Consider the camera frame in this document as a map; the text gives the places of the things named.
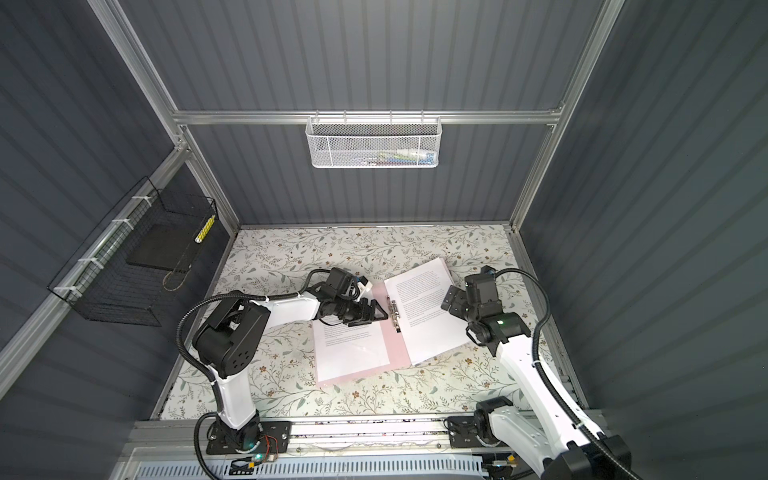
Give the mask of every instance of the yellow marker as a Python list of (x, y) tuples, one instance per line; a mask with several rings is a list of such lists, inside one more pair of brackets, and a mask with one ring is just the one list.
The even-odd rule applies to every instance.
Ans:
[(195, 243), (203, 243), (203, 239), (206, 235), (208, 235), (208, 232), (210, 232), (210, 228), (214, 225), (214, 221), (216, 221), (216, 215), (211, 215), (208, 221), (205, 223), (203, 229), (200, 230), (200, 232), (197, 234), (197, 237), (195, 237)]

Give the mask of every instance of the black cable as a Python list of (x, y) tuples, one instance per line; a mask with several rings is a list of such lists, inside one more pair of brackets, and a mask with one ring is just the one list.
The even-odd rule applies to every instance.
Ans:
[(304, 280), (304, 285), (301, 287), (301, 290), (299, 290), (299, 293), (304, 293), (304, 291), (310, 287), (310, 279), (312, 278), (312, 275), (314, 275), (315, 273), (331, 273), (331, 271), (326, 268), (316, 268), (314, 270), (311, 270), (309, 275), (306, 276), (306, 280)]
[[(554, 385), (552, 385), (549, 376), (547, 376), (547, 373), (544, 371), (544, 367), (541, 366), (541, 359), (538, 355), (538, 342), (541, 338), (541, 329), (544, 328), (544, 324), (547, 322), (547, 320), (551, 318), (551, 305), (549, 302), (549, 295), (547, 295), (546, 290), (544, 290), (544, 287), (539, 283), (539, 281), (525, 270), (520, 270), (519, 268), (505, 268), (496, 272), (495, 275), (498, 277), (499, 275), (503, 275), (505, 273), (519, 273), (528, 277), (539, 289), (541, 295), (544, 296), (546, 310), (544, 317), (541, 319), (541, 321), (536, 323), (536, 327), (533, 329), (533, 333), (531, 334), (531, 342), (533, 343), (531, 346), (531, 357), (533, 358), (533, 364), (534, 368), (536, 368), (536, 373), (538, 373), (538, 376), (541, 377), (541, 381), (544, 383), (544, 386), (547, 387), (547, 390), (549, 391), (550, 395), (552, 395), (552, 398), (554, 398), (556, 403), (560, 406), (563, 412), (565, 412), (565, 414), (574, 423), (574, 425), (579, 425), (581, 424), (581, 419), (573, 410), (571, 410), (571, 407), (568, 406), (565, 400), (563, 400), (563, 397), (561, 397), (558, 391), (554, 388)], [(600, 450), (600, 453), (602, 453), (605, 458), (616, 465), (616, 467), (619, 468), (626, 476), (632, 478), (633, 480), (642, 480), (642, 478), (637, 473), (632, 472), (631, 468), (628, 468), (623, 463), (621, 463), (621, 460), (619, 460), (602, 441), (595, 437), (594, 434), (590, 432), (590, 430), (585, 425), (581, 425), (579, 427), (579, 432), (583, 433), (587, 440), (589, 440), (592, 445)]]
[(529, 468), (528, 470), (524, 470), (519, 473), (515, 473), (515, 470), (512, 470), (512, 475), (508, 476), (504, 480), (519, 480), (520, 478), (525, 478), (530, 475), (534, 475), (533, 468)]
[(194, 446), (194, 456), (197, 457), (197, 463), (200, 464), (200, 468), (203, 469), (203, 472), (205, 472), (205, 475), (210, 478), (210, 480), (221, 480), (218, 478), (211, 470), (208, 468), (208, 465), (205, 465), (205, 460), (203, 460), (203, 453), (200, 450), (200, 426), (203, 425), (203, 420), (209, 419), (210, 417), (216, 417), (218, 416), (215, 412), (208, 412), (204, 413), (200, 416), (199, 419), (197, 419), (197, 422), (194, 424), (194, 437), (192, 437), (192, 445)]
[(328, 323), (327, 321), (321, 319), (320, 317), (317, 317), (317, 319), (320, 321), (320, 323), (322, 323), (323, 325), (327, 325), (327, 326), (336, 326), (336, 325), (341, 325), (341, 324), (344, 323), (343, 321), (342, 322), (338, 322), (338, 323)]
[[(301, 287), (301, 290), (295, 293), (282, 293), (280, 295), (270, 296), (270, 300), (284, 300), (288, 298), (295, 298), (301, 295), (309, 286), (312, 275), (316, 273), (330, 273), (330, 270), (326, 270), (324, 268), (311, 270), (310, 273), (306, 276), (306, 279), (304, 280), (304, 285)], [(195, 456), (197, 457), (197, 462), (200, 464), (200, 467), (203, 469), (203, 472), (205, 472), (205, 475), (207, 475), (208, 478), (210, 478), (211, 480), (220, 480), (220, 479), (208, 468), (207, 465), (205, 465), (205, 461), (203, 460), (203, 453), (200, 450), (200, 426), (203, 424), (203, 420), (211, 417), (218, 417), (218, 412), (221, 412), (223, 410), (221, 392), (219, 391), (218, 385), (216, 383), (216, 376), (208, 368), (206, 368), (206, 366), (203, 365), (203, 363), (200, 360), (194, 358), (192, 354), (189, 352), (189, 350), (187, 350), (187, 347), (184, 345), (184, 339), (182, 338), (182, 335), (184, 332), (184, 326), (186, 325), (187, 320), (190, 318), (190, 316), (193, 313), (195, 313), (198, 309), (200, 309), (204, 305), (207, 305), (208, 303), (218, 302), (220, 300), (224, 300), (228, 298), (236, 298), (236, 299), (242, 299), (242, 300), (256, 300), (260, 302), (263, 302), (266, 300), (265, 296), (249, 295), (248, 293), (222, 293), (220, 295), (210, 296), (206, 299), (201, 300), (198, 304), (193, 306), (187, 313), (185, 313), (183, 317), (181, 317), (181, 320), (179, 320), (179, 324), (176, 327), (176, 336), (175, 336), (176, 347), (179, 350), (179, 354), (181, 355), (181, 358), (186, 360), (190, 365), (192, 365), (196, 369), (200, 370), (208, 379), (214, 391), (214, 398), (216, 399), (217, 411), (204, 413), (199, 419), (197, 419), (197, 422), (195, 423), (195, 426), (194, 426), (194, 438), (192, 439), (192, 443), (194, 445), (194, 453), (195, 453)]]
[[(299, 296), (309, 286), (312, 275), (316, 273), (330, 273), (330, 270), (326, 270), (324, 268), (311, 270), (310, 273), (307, 275), (306, 280), (304, 280), (304, 285), (301, 287), (301, 290), (295, 293), (281, 293), (280, 295), (270, 296), (270, 300), (284, 300), (287, 298), (294, 298), (296, 296)], [(184, 339), (182, 338), (182, 336), (184, 333), (184, 325), (186, 325), (190, 315), (192, 315), (199, 308), (201, 308), (204, 305), (207, 305), (208, 303), (217, 302), (219, 300), (224, 300), (227, 298), (237, 298), (242, 300), (256, 300), (261, 302), (266, 300), (265, 296), (250, 295), (248, 293), (222, 293), (220, 295), (210, 296), (206, 299), (201, 300), (197, 305), (193, 306), (187, 313), (185, 313), (183, 317), (181, 317), (181, 320), (179, 321), (179, 324), (176, 327), (176, 338), (175, 338), (176, 348), (179, 350), (179, 354), (181, 355), (181, 358), (186, 360), (190, 365), (192, 365), (196, 369), (200, 370), (205, 375), (205, 378), (208, 379), (208, 382), (211, 384), (211, 387), (214, 391), (214, 398), (216, 399), (216, 410), (218, 412), (221, 412), (221, 410), (223, 409), (223, 406), (221, 404), (221, 392), (219, 392), (218, 385), (216, 384), (216, 376), (209, 369), (207, 369), (205, 365), (203, 365), (203, 363), (200, 362), (200, 360), (194, 358), (192, 354), (189, 353), (189, 350), (187, 350), (187, 347), (184, 345)]]

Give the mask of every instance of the zip tie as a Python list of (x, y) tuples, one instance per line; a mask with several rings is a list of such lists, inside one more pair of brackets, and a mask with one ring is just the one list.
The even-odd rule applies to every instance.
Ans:
[(112, 220), (112, 223), (116, 223), (116, 222), (125, 223), (126, 225), (128, 225), (128, 228), (130, 228), (131, 230), (134, 229), (134, 226), (131, 225), (131, 219), (130, 218), (117, 218), (115, 220)]
[(150, 206), (150, 207), (152, 206), (152, 200), (150, 200), (150, 198), (149, 198), (149, 197), (147, 197), (146, 195), (144, 195), (144, 196), (138, 195), (138, 196), (136, 196), (136, 197), (131, 197), (131, 198), (134, 198), (134, 199), (141, 199), (141, 200), (146, 200), (146, 201), (147, 201), (147, 203), (149, 204), (149, 206)]
[(78, 259), (78, 262), (93, 262), (93, 263), (96, 264), (96, 266), (98, 267), (99, 270), (103, 270), (104, 269), (104, 265), (102, 265), (101, 262), (98, 261), (98, 258), (96, 258), (96, 257), (80, 258), (80, 259)]
[(80, 290), (76, 286), (55, 286), (53, 290), (64, 290), (65, 292), (72, 292), (77, 298), (83, 296)]

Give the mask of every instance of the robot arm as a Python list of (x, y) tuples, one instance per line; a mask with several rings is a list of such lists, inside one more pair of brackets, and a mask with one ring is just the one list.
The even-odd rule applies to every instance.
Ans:
[[(606, 458), (587, 435), (599, 438), (604, 449), (625, 465), (631, 461), (628, 447), (617, 435), (606, 437), (568, 395), (549, 366), (531, 356), (535, 341), (531, 331), (519, 315), (503, 311), (495, 279), (496, 272), (484, 266), (480, 273), (465, 278), (466, 291), (452, 286), (442, 308), (466, 320), (469, 339), (488, 347), (518, 382), (541, 429), (527, 421), (508, 398), (498, 397), (478, 403), (474, 418), (478, 437), (487, 444), (502, 441), (509, 445), (544, 479), (624, 478), (619, 472), (623, 467)], [(542, 376), (547, 377), (550, 388), (570, 409), (573, 418), (558, 404)]]
[(195, 333), (193, 346), (214, 378), (212, 386), (220, 397), (218, 429), (233, 450), (253, 453), (266, 447), (247, 376), (247, 366), (264, 331), (329, 315), (338, 316), (347, 326), (387, 319), (375, 300), (369, 303), (364, 297), (370, 287), (365, 277), (358, 279), (350, 272), (333, 268), (325, 281), (300, 293), (274, 300), (253, 300), (232, 292), (231, 298), (220, 301)]

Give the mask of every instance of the table surface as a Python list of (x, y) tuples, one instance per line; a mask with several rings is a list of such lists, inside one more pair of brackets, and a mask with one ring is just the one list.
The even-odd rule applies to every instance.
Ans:
[[(296, 291), (309, 270), (330, 266), (379, 282), (436, 257), (445, 258), (456, 285), (485, 264), (517, 266), (502, 225), (241, 230), (215, 293)], [(498, 292), (505, 311), (532, 329), (537, 319), (522, 278), (503, 276)], [(488, 349), (471, 343), (416, 366), (320, 389), (311, 329), (294, 322), (261, 339), (248, 376), (262, 417), (462, 412), (517, 389)], [(557, 371), (545, 339), (541, 356)], [(184, 363), (161, 419), (196, 419), (215, 408), (203, 374)]]

